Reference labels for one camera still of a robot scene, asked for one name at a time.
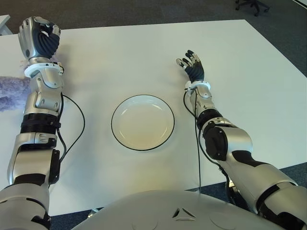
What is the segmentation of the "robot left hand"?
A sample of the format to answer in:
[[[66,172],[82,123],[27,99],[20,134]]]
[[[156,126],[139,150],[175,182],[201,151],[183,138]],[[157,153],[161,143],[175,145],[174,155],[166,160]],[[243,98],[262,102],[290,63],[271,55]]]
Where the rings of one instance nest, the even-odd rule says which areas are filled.
[[[51,59],[59,47],[60,33],[58,25],[40,16],[23,20],[19,26],[18,39],[26,60]]]

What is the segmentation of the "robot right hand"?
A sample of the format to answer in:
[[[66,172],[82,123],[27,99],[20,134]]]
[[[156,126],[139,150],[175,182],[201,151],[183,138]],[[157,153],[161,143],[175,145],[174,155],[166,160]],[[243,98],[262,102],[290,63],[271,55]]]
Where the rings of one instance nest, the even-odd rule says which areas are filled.
[[[185,56],[188,58],[177,58],[176,63],[180,66],[187,76],[191,83],[195,81],[204,81],[204,69],[199,59],[198,55],[191,50],[188,50],[185,53]]]

